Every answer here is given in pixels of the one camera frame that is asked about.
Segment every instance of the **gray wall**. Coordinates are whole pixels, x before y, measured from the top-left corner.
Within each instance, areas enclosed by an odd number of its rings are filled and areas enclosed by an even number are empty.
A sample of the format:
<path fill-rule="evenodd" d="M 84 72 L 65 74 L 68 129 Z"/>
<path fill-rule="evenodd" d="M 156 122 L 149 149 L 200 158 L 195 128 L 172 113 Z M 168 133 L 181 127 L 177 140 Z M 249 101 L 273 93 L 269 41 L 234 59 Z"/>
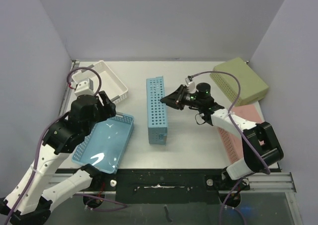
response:
<path fill-rule="evenodd" d="M 0 0 L 0 21 L 0 197 L 5 197 L 34 159 L 42 130 L 58 115 L 71 61 L 40 0 Z"/>
<path fill-rule="evenodd" d="M 41 0 L 72 59 L 250 59 L 284 0 Z"/>
<path fill-rule="evenodd" d="M 262 100 L 285 152 L 281 165 L 292 171 L 303 220 L 318 220 L 318 1 L 285 0 L 251 59 L 270 85 Z"/>

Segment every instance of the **white table surface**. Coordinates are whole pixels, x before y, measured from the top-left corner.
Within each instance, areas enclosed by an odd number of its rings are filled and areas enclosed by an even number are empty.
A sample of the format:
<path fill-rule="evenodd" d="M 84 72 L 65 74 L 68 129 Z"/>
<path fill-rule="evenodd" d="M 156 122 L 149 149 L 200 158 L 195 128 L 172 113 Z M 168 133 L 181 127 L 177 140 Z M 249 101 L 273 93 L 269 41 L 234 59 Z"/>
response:
<path fill-rule="evenodd" d="M 80 62 L 86 67 L 95 62 Z M 166 95 L 175 91 L 185 78 L 202 71 L 212 70 L 222 62 L 106 62 L 128 87 L 128 98 L 117 104 L 118 112 L 133 115 L 135 128 L 128 143 L 119 168 L 121 169 L 220 169 L 230 165 L 226 150 L 216 127 L 208 124 L 197 125 L 196 111 L 185 108 L 178 111 L 167 107 L 167 143 L 150 145 L 147 128 L 146 79 L 164 77 Z M 209 74 L 198 76 L 196 83 L 207 82 L 211 85 L 211 95 L 225 107 L 230 101 L 214 84 Z M 76 99 L 72 91 L 68 108 Z M 256 109 L 261 114 L 258 103 Z M 71 161 L 72 155 L 60 168 L 79 168 Z"/>

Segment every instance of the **blue plastic basket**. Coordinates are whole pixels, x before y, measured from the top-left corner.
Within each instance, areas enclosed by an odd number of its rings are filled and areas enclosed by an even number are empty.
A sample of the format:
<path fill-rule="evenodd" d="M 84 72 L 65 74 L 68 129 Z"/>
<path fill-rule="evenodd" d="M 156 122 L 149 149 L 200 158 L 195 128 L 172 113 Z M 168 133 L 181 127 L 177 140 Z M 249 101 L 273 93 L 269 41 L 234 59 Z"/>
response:
<path fill-rule="evenodd" d="M 147 79 L 147 112 L 149 144 L 165 145 L 168 132 L 163 77 Z"/>
<path fill-rule="evenodd" d="M 72 161 L 91 164 L 105 173 L 116 173 L 133 129 L 134 117 L 122 113 L 97 123 L 76 148 Z"/>

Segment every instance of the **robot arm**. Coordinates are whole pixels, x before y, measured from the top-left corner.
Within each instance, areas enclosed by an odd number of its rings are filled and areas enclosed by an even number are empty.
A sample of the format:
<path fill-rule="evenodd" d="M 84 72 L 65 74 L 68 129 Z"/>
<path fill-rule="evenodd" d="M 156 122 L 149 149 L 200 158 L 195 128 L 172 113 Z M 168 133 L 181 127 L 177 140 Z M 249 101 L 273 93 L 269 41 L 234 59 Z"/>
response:
<path fill-rule="evenodd" d="M 72 103 L 70 112 L 49 127 L 40 147 L 37 169 L 33 168 L 33 162 L 16 188 L 0 199 L 0 213 L 8 215 L 28 186 L 14 208 L 12 224 L 43 224 L 60 203 L 100 179 L 101 173 L 88 164 L 69 179 L 45 190 L 62 162 L 84 141 L 95 124 L 116 115 L 116 106 L 106 93 L 102 91 L 98 96 L 80 95 Z M 32 174 L 33 180 L 27 185 Z"/>
<path fill-rule="evenodd" d="M 186 78 L 186 82 L 187 85 L 180 85 L 175 92 L 160 101 L 177 110 L 183 110 L 185 106 L 188 106 L 189 109 L 198 111 L 205 123 L 220 127 L 237 137 L 246 137 L 268 166 L 284 157 L 273 128 L 269 123 L 258 124 L 236 115 L 231 115 L 233 120 L 231 121 L 228 110 L 214 101 L 210 94 L 211 86 L 208 83 L 197 84 L 195 93 L 190 93 L 189 91 L 195 87 L 194 82 L 190 77 Z M 242 140 L 242 146 L 243 158 L 224 168 L 222 173 L 224 180 L 237 180 L 251 173 L 264 170 L 264 165 L 245 140 Z"/>

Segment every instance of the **purple cable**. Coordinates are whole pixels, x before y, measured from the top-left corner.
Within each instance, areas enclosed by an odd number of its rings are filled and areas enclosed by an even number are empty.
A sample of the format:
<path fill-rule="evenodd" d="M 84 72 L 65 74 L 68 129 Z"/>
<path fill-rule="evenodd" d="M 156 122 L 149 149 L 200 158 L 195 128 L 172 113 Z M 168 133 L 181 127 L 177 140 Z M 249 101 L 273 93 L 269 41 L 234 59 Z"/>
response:
<path fill-rule="evenodd" d="M 220 208 L 220 212 L 219 212 L 219 225 L 222 224 L 222 212 L 223 212 L 223 209 L 224 209 L 224 207 L 225 207 L 225 203 L 226 203 L 227 200 L 229 199 L 231 193 L 232 193 L 232 192 L 236 189 L 236 187 L 238 187 L 238 185 L 242 182 L 242 180 L 243 180 L 243 178 L 241 178 L 241 179 L 239 179 L 239 180 L 237 181 L 237 183 L 233 186 L 233 188 L 230 190 L 230 192 L 229 192 L 229 193 L 227 194 L 227 196 L 225 197 L 223 203 L 221 204 L 221 208 Z"/>
<path fill-rule="evenodd" d="M 246 136 L 243 134 L 243 132 L 240 130 L 240 128 L 237 126 L 237 124 L 235 123 L 233 117 L 231 116 L 230 112 L 231 112 L 231 109 L 234 107 L 234 105 L 236 104 L 236 102 L 238 101 L 239 99 L 239 95 L 240 95 L 240 83 L 239 83 L 239 80 L 233 75 L 233 74 L 230 74 L 230 73 L 227 73 L 227 72 L 222 72 L 222 71 L 204 71 L 204 72 L 201 72 L 201 73 L 197 73 L 197 74 L 194 74 L 192 75 L 191 77 L 194 78 L 194 77 L 197 77 L 199 75 L 202 75 L 202 74 L 209 74 L 209 73 L 214 73 L 214 74 L 224 74 L 224 75 L 229 75 L 231 76 L 232 78 L 234 78 L 234 80 L 237 82 L 238 84 L 238 94 L 234 100 L 234 102 L 231 104 L 231 106 L 229 107 L 228 109 L 228 113 L 229 113 L 229 119 L 230 121 L 233 123 L 233 125 L 235 126 L 235 128 L 237 129 L 237 131 L 240 133 L 240 135 L 242 136 L 243 140 L 247 143 L 247 145 L 251 148 L 251 150 L 254 152 L 254 154 L 256 155 L 256 157 L 260 160 L 260 162 L 262 163 L 262 165 L 264 166 L 264 168 L 266 169 L 266 174 L 270 174 L 270 169 L 268 167 L 268 165 L 266 164 L 266 162 L 263 160 L 263 158 L 260 156 L 260 154 L 255 150 L 255 148 L 252 146 L 252 144 L 248 141 L 248 139 L 246 138 Z M 235 184 L 235 186 L 232 188 L 232 190 L 227 194 L 226 198 L 224 199 L 222 205 L 221 205 L 221 209 L 220 209 L 220 214 L 219 214 L 219 225 L 222 224 L 222 211 L 223 211 L 223 208 L 225 206 L 225 203 L 227 202 L 227 200 L 229 199 L 231 193 L 236 189 L 236 187 L 240 184 L 240 182 L 242 181 L 242 178 L 239 179 L 237 181 L 237 183 Z M 244 220 L 244 224 L 247 224 L 246 223 L 246 220 L 245 218 L 243 217 L 243 214 L 236 209 L 236 211 L 242 216 L 243 220 Z"/>
<path fill-rule="evenodd" d="M 68 85 L 71 86 L 70 77 L 71 77 L 72 73 L 74 73 L 74 72 L 76 72 L 76 71 L 78 71 L 78 70 L 88 70 L 88 71 L 93 72 L 93 73 L 97 76 L 97 78 L 98 78 L 98 88 L 97 88 L 96 92 L 94 93 L 94 96 L 96 96 L 96 95 L 99 93 L 100 89 L 101 89 L 101 77 L 100 77 L 100 75 L 98 74 L 98 72 L 96 72 L 95 70 L 93 70 L 93 69 L 91 69 L 91 68 L 88 68 L 88 67 L 78 67 L 78 68 L 75 68 L 75 69 L 71 70 L 71 71 L 68 73 L 67 77 L 66 77 L 66 82 L 68 83 Z"/>
<path fill-rule="evenodd" d="M 242 212 L 238 210 L 237 208 L 233 208 L 242 218 L 244 225 L 247 225 L 246 219 L 244 218 Z"/>
<path fill-rule="evenodd" d="M 231 112 L 231 109 L 234 107 L 234 105 L 236 104 L 236 102 L 239 99 L 239 95 L 240 95 L 240 83 L 239 80 L 237 79 L 237 77 L 235 77 L 233 74 L 227 73 L 227 72 L 222 72 L 222 71 L 205 71 L 205 72 L 201 72 L 195 75 L 192 75 L 191 77 L 197 77 L 199 75 L 202 74 L 207 74 L 207 73 L 216 73 L 216 74 L 224 74 L 224 75 L 229 75 L 232 78 L 235 79 L 235 81 L 238 84 L 238 94 L 237 97 L 235 98 L 234 102 L 231 104 L 231 106 L 228 109 L 228 113 Z M 247 145 L 251 148 L 251 150 L 254 152 L 254 154 L 256 155 L 256 157 L 260 160 L 260 162 L 263 164 L 264 168 L 266 169 L 266 174 L 270 174 L 270 169 L 268 167 L 268 165 L 266 164 L 266 162 L 263 160 L 263 158 L 260 156 L 260 154 L 255 150 L 255 148 L 252 146 L 252 144 L 248 141 L 248 139 L 246 138 L 246 136 L 243 134 L 243 132 L 240 130 L 240 128 L 237 126 L 237 124 L 235 123 L 235 121 L 233 120 L 233 117 L 231 116 L 231 114 L 229 114 L 229 118 L 231 120 L 231 122 L 233 123 L 233 125 L 235 126 L 235 128 L 237 129 L 237 131 L 240 133 L 240 135 L 242 136 L 242 138 L 244 139 L 244 141 L 247 143 Z"/>
<path fill-rule="evenodd" d="M 34 164 L 33 164 L 33 169 L 34 170 L 37 170 L 38 168 L 38 162 L 39 162 L 39 156 L 40 156 L 40 149 L 41 149 L 41 143 L 42 143 L 42 140 L 43 140 L 43 137 L 45 135 L 45 133 L 47 132 L 47 130 L 49 129 L 50 126 L 52 126 L 56 121 L 58 121 L 60 118 L 62 118 L 64 115 L 60 116 L 58 119 L 56 119 L 55 121 L 53 121 L 52 123 L 50 123 L 45 129 L 44 131 L 42 132 L 41 136 L 40 136 L 40 139 L 39 139 L 39 142 L 38 142 L 38 145 L 37 145 L 37 148 L 36 148 L 36 152 L 35 152 L 35 159 L 34 159 Z M 34 176 L 35 176 L 35 171 L 32 171 L 31 173 L 31 176 L 28 180 L 28 182 L 26 183 L 24 189 L 22 190 L 21 192 L 21 195 L 19 196 L 19 198 L 15 201 L 14 205 L 12 206 L 10 212 L 8 213 L 8 216 L 6 217 L 6 220 L 4 221 L 4 225 L 7 225 L 10 221 L 10 218 L 12 216 L 12 214 L 14 213 L 14 210 L 16 209 L 16 207 L 18 206 L 18 204 L 20 203 L 21 199 L 23 198 L 23 196 L 25 195 L 26 191 L 29 189 L 33 179 L 34 179 Z"/>
<path fill-rule="evenodd" d="M 96 96 L 99 91 L 100 91 L 100 88 L 101 88 L 101 77 L 100 75 L 95 71 L 95 70 L 92 70 L 91 68 L 87 68 L 87 67 L 79 67 L 79 68 L 76 68 L 76 69 L 73 69 L 71 70 L 68 75 L 67 75 L 67 78 L 66 78 L 66 81 L 68 83 L 68 85 L 71 85 L 71 82 L 70 82 L 70 76 L 72 75 L 72 73 L 74 73 L 75 71 L 77 70 L 89 70 L 89 71 L 92 71 L 94 74 L 96 74 L 97 78 L 98 78 L 98 81 L 99 81 L 99 85 L 98 85 L 98 88 L 94 94 L 94 96 Z M 15 201 L 14 205 L 12 206 L 11 210 L 9 211 L 7 217 L 6 217 L 6 220 L 4 221 L 4 225 L 7 225 L 10 221 L 10 218 L 12 216 L 12 214 L 14 213 L 14 210 L 16 209 L 16 207 L 19 205 L 21 199 L 23 198 L 23 196 L 25 195 L 26 191 L 29 189 L 33 179 L 34 179 L 34 176 L 35 176 L 35 170 L 37 170 L 37 167 L 38 167 L 38 162 L 39 162 L 39 156 L 40 156 L 40 149 L 41 149 L 41 143 L 42 143 L 42 140 L 43 140 L 43 137 L 45 136 L 45 133 L 47 132 L 47 130 L 49 129 L 50 126 L 52 126 L 56 121 L 58 121 L 60 118 L 62 118 L 64 115 L 60 116 L 58 119 L 56 119 L 54 122 L 50 123 L 45 129 L 44 131 L 42 132 L 41 136 L 40 136 L 40 139 L 39 139 L 39 142 L 38 142 L 38 145 L 37 145 L 37 148 L 36 148 L 36 152 L 35 152 L 35 158 L 34 158 L 34 165 L 33 165 L 33 171 L 31 172 L 31 175 L 30 175 L 30 178 L 28 180 L 28 182 L 26 183 L 24 189 L 22 190 L 20 196 L 18 197 L 18 199 Z"/>
<path fill-rule="evenodd" d="M 94 199 L 101 199 L 103 201 L 106 201 L 106 202 L 110 202 L 110 203 L 113 203 L 113 204 L 117 204 L 117 205 L 121 205 L 122 207 L 120 208 L 115 208 L 115 209 L 92 209 L 93 211 L 95 212 L 114 212 L 114 211 L 118 211 L 118 210 L 122 210 L 122 209 L 125 209 L 128 207 L 127 204 L 123 204 L 123 203 L 120 203 L 120 202 L 117 202 L 117 201 L 114 201 L 114 200 L 109 200 L 109 199 L 105 199 L 105 198 L 101 198 L 101 197 L 97 197 L 97 196 L 94 196 L 94 195 L 89 195 L 89 194 L 74 194 L 74 196 L 82 196 L 82 197 L 88 197 L 88 198 L 93 198 L 91 200 L 88 200 L 86 202 L 86 206 L 88 206 L 89 202 L 94 200 Z"/>

